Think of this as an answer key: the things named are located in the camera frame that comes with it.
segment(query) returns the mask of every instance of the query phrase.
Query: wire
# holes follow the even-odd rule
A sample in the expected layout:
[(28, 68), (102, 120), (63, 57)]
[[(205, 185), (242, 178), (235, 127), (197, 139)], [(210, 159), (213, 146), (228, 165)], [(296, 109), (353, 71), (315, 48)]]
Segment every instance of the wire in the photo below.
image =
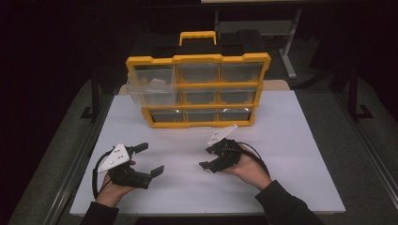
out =
[(270, 177), (266, 163), (264, 163), (264, 161), (262, 159), (260, 159), (259, 157), (257, 157), (255, 154), (253, 154), (249, 151), (235, 149), (235, 148), (223, 148), (220, 150), (215, 150), (214, 152), (221, 152), (221, 151), (239, 152), (241, 154), (244, 154), (244, 155), (252, 158), (255, 162), (258, 163), (258, 165), (260, 165), (263, 168), (263, 170), (266, 172), (266, 174)]
[(112, 149), (111, 151), (106, 152), (105, 154), (103, 154), (103, 155), (99, 158), (99, 160), (97, 161), (96, 167), (95, 167), (94, 170), (93, 170), (93, 179), (92, 179), (92, 181), (91, 181), (91, 187), (93, 188), (94, 199), (97, 199), (97, 197), (99, 196), (99, 192), (98, 192), (98, 189), (97, 189), (97, 182), (98, 182), (98, 172), (97, 172), (97, 170), (98, 170), (98, 168), (99, 168), (100, 163), (102, 162), (102, 160), (103, 160), (105, 157), (111, 155), (112, 151), (114, 151), (114, 149)]
[(238, 142), (238, 143), (243, 143), (243, 144), (245, 144), (246, 146), (250, 147), (250, 148), (257, 154), (257, 156), (258, 156), (261, 160), (263, 160), (263, 159), (261, 158), (260, 154), (258, 154), (258, 152), (257, 152), (251, 145), (249, 145), (248, 143), (244, 143), (244, 142)]
[(100, 192), (103, 190), (103, 188), (105, 188), (110, 182), (111, 182), (112, 180), (111, 179), (109, 179), (109, 181), (108, 182), (106, 182), (106, 184), (105, 185), (103, 185), (101, 188), (100, 188), (100, 190), (99, 190), (99, 194), (100, 194)]

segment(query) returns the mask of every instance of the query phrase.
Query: person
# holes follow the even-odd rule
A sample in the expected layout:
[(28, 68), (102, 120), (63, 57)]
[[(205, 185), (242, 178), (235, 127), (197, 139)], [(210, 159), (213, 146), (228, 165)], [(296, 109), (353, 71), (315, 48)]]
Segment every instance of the person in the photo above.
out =
[[(256, 187), (260, 191), (255, 199), (263, 206), (270, 224), (324, 224), (303, 200), (288, 193), (277, 180), (271, 180), (263, 168), (251, 157), (242, 154), (237, 165), (229, 167), (223, 172), (237, 176), (243, 182)], [(118, 209), (115, 207), (123, 196), (134, 189), (134, 187), (121, 187), (113, 184), (107, 174), (98, 198), (91, 203), (81, 225), (113, 224), (118, 213)]]

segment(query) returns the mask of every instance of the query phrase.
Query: human hand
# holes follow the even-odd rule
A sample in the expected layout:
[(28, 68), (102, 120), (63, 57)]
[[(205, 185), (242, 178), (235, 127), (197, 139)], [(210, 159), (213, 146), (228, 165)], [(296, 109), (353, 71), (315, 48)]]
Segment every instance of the human hand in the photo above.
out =
[(109, 174), (106, 173), (105, 177), (103, 178), (102, 188), (99, 191), (96, 203), (115, 208), (123, 196), (135, 189), (136, 187), (123, 187), (114, 184)]
[[(249, 151), (242, 144), (240, 144), (240, 146), (245, 151)], [(259, 190), (265, 189), (272, 182), (264, 169), (254, 159), (244, 154), (240, 155), (240, 160), (237, 165), (229, 167), (223, 170), (223, 172), (231, 173), (239, 177), (245, 183), (255, 186)]]

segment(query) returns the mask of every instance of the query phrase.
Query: plastic drawer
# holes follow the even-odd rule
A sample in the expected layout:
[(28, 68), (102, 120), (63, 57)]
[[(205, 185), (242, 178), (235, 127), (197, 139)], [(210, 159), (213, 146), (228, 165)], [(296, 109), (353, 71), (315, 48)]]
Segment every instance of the plastic drawer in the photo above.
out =
[(183, 122), (182, 110), (150, 110), (154, 123), (161, 122)]
[(174, 69), (135, 70), (127, 90), (137, 106), (170, 106), (177, 104)]
[(217, 109), (185, 110), (185, 114), (188, 122), (215, 121), (217, 118)]
[(222, 64), (221, 80), (224, 83), (258, 82), (262, 63)]
[(252, 108), (220, 109), (221, 121), (250, 120)]
[(224, 87), (220, 88), (220, 103), (238, 104), (253, 103), (256, 87)]
[(177, 66), (181, 83), (214, 83), (218, 80), (218, 64), (186, 63)]
[(215, 104), (218, 88), (181, 88), (183, 104)]

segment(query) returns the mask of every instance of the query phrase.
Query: grey surface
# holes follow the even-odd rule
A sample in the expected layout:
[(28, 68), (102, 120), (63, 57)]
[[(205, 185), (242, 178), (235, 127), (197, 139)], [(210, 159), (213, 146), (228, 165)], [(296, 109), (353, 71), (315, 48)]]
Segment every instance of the grey surface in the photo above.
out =
[[(266, 79), (284, 79), (289, 85), (296, 85), (320, 72), (308, 68), (317, 46), (316, 40), (293, 42), (289, 57), (298, 74), (293, 81), (287, 78), (278, 55), (278, 49), (284, 41), (266, 40), (266, 44), (272, 57)], [(398, 224), (398, 210), (376, 176), (362, 143), (344, 116), (344, 109), (339, 107), (334, 94), (326, 88), (331, 78), (332, 76), (305, 91), (297, 91), (315, 141), (347, 210), (343, 214), (320, 217), (327, 224)], [(392, 176), (398, 180), (398, 125), (381, 105), (372, 87), (362, 80), (359, 85), (359, 104), (365, 104), (374, 116), (373, 119), (360, 119), (360, 124)], [(88, 124), (79, 117), (84, 107), (90, 105), (89, 100), (89, 86), (86, 85), (71, 105), (9, 224), (42, 224), (43, 215), (46, 215), (46, 210), (63, 181), (63, 174), (83, 141)], [(43, 184), (44, 180), (52, 182)], [(69, 201), (58, 224), (79, 223), (79, 217), (69, 214), (72, 201), (73, 199)], [(134, 223), (135, 218), (131, 217), (119, 217), (116, 222)]]

